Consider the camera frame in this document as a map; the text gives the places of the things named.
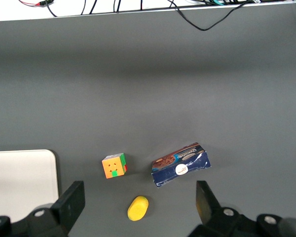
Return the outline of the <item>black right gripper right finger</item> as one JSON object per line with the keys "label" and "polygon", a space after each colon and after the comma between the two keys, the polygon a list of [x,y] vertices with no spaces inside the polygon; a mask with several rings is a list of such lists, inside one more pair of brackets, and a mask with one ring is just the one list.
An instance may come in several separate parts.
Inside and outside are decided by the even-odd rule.
{"label": "black right gripper right finger", "polygon": [[202,224],[191,237],[256,237],[256,223],[231,207],[222,207],[206,181],[196,182],[196,207]]}

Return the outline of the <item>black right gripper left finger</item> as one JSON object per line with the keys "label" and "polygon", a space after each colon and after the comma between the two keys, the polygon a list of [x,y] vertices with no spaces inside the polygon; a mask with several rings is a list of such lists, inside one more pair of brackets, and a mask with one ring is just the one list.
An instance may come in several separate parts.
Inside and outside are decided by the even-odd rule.
{"label": "black right gripper left finger", "polygon": [[74,181],[51,207],[12,224],[13,237],[67,237],[85,207],[83,181]]}

